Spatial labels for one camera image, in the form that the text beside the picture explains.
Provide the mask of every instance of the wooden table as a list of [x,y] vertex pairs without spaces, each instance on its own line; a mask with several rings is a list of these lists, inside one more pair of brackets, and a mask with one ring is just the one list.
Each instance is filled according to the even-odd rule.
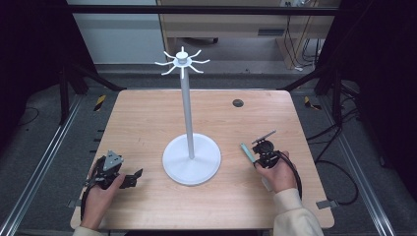
[[[234,99],[244,102],[235,107]],[[109,229],[271,229],[275,217],[268,192],[240,144],[271,130],[275,149],[288,150],[303,183],[303,204],[332,227],[329,208],[313,158],[290,94],[282,90],[191,90],[194,133],[212,138],[221,151],[221,165],[206,183],[177,184],[162,167],[162,154],[185,134],[181,90],[120,92],[96,158],[109,149],[125,159],[121,172],[144,168],[135,188],[120,190],[101,227]],[[77,207],[71,226],[80,224]]]

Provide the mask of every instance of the white pole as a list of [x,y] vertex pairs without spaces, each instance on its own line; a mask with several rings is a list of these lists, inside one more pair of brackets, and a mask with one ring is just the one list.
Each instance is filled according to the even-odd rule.
[[183,96],[183,107],[185,116],[185,128],[187,130],[188,153],[190,159],[194,159],[194,139],[193,139],[193,123],[191,119],[191,103],[190,103],[190,83],[188,79],[188,70],[183,68],[184,75],[181,79],[181,91]]

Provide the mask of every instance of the black curtain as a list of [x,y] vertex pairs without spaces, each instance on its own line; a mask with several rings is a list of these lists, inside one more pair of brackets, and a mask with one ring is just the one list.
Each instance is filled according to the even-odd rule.
[[[96,69],[71,13],[53,13],[41,0],[0,1],[0,150],[9,142],[28,98],[59,83],[66,63]],[[53,0],[53,4],[67,4]],[[83,76],[71,74],[73,84]]]
[[[365,9],[369,2],[341,4]],[[397,170],[417,200],[417,2],[375,0],[370,6],[336,58],[337,70],[359,85],[357,104],[381,161]],[[351,27],[352,22],[335,19],[319,66],[334,59],[331,53]]]

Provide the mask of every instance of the white sleeve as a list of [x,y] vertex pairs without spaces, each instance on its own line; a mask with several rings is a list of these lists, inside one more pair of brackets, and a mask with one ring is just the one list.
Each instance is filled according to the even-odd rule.
[[316,217],[303,207],[298,190],[287,189],[273,196],[277,216],[273,223],[273,236],[323,235]]
[[74,231],[73,236],[102,236],[102,234],[97,231],[78,226]]

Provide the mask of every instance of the human hand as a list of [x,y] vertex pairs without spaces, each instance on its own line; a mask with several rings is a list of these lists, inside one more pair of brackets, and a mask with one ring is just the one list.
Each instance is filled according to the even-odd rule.
[[83,221],[80,226],[97,230],[101,219],[105,212],[113,202],[114,196],[120,186],[123,184],[126,175],[120,174],[114,179],[113,183],[106,190],[102,190],[99,186],[94,186],[89,190],[89,196],[86,201],[86,208],[84,211]]
[[[284,154],[283,158],[285,158],[285,156],[289,158],[288,151],[285,150],[282,153]],[[255,163],[255,168],[258,173],[268,180],[273,191],[276,193],[286,189],[297,188],[294,172],[282,158],[279,159],[273,168],[262,168],[259,163]]]

